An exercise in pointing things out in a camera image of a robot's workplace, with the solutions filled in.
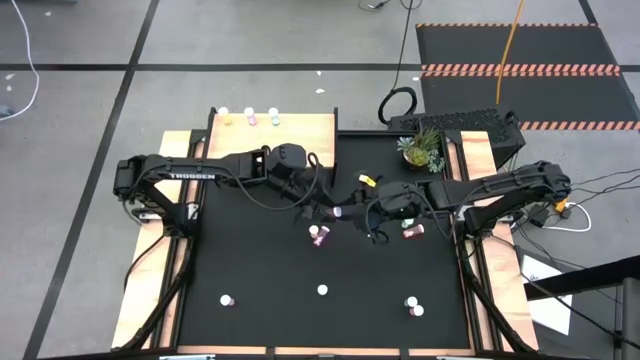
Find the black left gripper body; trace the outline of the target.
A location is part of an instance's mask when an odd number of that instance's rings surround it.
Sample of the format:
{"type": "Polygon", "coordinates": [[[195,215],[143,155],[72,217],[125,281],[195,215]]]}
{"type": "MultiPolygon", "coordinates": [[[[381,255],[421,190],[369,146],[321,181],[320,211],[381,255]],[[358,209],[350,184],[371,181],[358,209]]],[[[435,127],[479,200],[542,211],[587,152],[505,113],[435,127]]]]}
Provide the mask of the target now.
{"type": "Polygon", "coordinates": [[[297,219],[305,221],[321,220],[328,208],[328,195],[325,192],[304,194],[297,201],[297,219]]]}

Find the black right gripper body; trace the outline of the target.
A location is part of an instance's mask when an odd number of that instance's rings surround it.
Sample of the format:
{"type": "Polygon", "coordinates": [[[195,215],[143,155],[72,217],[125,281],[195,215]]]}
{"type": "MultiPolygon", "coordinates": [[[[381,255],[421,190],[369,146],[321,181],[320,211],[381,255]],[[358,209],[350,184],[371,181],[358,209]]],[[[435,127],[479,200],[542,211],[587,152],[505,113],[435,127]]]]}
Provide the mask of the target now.
{"type": "Polygon", "coordinates": [[[366,216],[365,228],[378,228],[381,224],[394,219],[392,214],[385,210],[382,203],[393,194],[391,187],[369,189],[365,194],[364,213],[366,216]]]}

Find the succulent plant in dark pot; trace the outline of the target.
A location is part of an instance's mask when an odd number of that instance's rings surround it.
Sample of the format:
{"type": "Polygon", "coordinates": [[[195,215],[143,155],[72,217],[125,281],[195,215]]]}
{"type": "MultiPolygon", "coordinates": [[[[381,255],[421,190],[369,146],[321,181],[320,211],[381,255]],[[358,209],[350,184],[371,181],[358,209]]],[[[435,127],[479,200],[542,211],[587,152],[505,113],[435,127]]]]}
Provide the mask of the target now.
{"type": "Polygon", "coordinates": [[[430,173],[444,170],[446,162],[440,152],[442,137],[433,128],[420,130],[413,136],[399,137],[397,150],[413,169],[426,169],[430,173]]]}

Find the black table mat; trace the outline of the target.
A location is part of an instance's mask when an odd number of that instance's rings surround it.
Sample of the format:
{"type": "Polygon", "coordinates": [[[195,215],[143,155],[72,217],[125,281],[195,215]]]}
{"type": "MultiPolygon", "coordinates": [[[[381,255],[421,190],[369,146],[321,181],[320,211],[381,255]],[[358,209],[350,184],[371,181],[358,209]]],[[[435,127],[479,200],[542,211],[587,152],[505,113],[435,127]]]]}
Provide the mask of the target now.
{"type": "Polygon", "coordinates": [[[274,190],[208,183],[194,275],[182,312],[182,346],[466,349],[460,272],[447,217],[404,239],[388,222],[373,243],[350,222],[330,225],[320,247],[309,223],[274,190]],[[320,284],[328,293],[317,292],[320,284]],[[233,306],[222,306],[228,294],[233,306]],[[411,316],[404,300],[424,308],[411,316]]]}

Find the black power adapter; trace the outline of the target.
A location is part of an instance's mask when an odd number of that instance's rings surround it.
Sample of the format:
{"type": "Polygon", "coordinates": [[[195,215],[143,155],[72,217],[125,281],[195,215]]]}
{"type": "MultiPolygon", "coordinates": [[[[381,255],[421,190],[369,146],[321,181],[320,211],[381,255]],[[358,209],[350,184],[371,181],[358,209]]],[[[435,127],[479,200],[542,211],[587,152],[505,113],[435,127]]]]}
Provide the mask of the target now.
{"type": "Polygon", "coordinates": [[[533,205],[528,213],[528,221],[534,226],[543,228],[547,218],[549,217],[549,213],[550,211],[547,205],[533,205]]]}

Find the white paper sheet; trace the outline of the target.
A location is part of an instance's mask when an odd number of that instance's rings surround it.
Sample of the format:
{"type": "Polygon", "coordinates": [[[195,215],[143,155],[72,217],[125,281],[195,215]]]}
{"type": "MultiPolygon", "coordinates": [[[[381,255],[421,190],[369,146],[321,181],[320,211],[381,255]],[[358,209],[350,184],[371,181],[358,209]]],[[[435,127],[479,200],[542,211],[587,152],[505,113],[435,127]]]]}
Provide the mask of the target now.
{"type": "MultiPolygon", "coordinates": [[[[527,284],[530,280],[537,281],[561,275],[562,272],[553,266],[524,255],[521,261],[522,281],[527,284]]],[[[532,320],[565,336],[569,335],[571,310],[558,300],[551,298],[528,301],[532,320]]]]}

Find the black floor mat orange stripes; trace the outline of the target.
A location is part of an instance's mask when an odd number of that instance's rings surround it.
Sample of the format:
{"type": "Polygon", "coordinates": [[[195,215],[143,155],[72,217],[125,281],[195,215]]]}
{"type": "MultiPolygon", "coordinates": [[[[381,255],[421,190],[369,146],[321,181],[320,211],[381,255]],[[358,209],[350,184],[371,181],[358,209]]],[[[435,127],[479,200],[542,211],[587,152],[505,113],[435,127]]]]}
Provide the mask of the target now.
{"type": "Polygon", "coordinates": [[[416,27],[425,108],[500,106],[524,130],[640,130],[640,107],[593,24],[416,27]]]}

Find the black desk bar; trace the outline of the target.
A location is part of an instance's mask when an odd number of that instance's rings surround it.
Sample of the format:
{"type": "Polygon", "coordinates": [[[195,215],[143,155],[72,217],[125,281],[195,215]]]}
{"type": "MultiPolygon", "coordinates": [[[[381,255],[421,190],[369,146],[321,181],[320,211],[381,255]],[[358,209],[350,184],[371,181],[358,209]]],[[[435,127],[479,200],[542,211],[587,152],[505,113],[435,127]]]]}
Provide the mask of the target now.
{"type": "Polygon", "coordinates": [[[524,289],[528,300],[538,300],[614,287],[627,278],[640,280],[640,255],[530,281],[524,285],[524,289]]]}

